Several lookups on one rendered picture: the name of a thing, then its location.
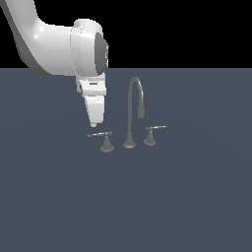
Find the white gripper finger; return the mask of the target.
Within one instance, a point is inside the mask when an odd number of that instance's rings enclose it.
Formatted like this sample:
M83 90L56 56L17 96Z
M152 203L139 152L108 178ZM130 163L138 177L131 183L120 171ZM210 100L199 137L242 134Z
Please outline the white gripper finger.
M102 123L104 115L104 96L86 95L85 105L91 126L95 127L98 123Z

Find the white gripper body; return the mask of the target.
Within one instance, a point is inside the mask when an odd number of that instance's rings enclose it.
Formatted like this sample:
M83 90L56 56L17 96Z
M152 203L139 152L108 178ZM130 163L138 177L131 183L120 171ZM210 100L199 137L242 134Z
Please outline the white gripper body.
M106 95L105 77L78 77L77 91L82 95Z

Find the grey gooseneck faucet spout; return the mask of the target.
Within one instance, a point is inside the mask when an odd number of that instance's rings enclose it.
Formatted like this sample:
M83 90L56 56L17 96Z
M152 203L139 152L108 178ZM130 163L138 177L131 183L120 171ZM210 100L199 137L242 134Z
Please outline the grey gooseneck faucet spout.
M123 144L125 149L134 149L136 144L133 141L131 125L132 125L132 97L133 97L133 85L136 84L139 94L139 105L138 105L138 117L143 119L145 117L145 107L144 107L144 90L143 85L138 77L133 77L129 84L128 91L128 123L127 123L127 136L126 141Z

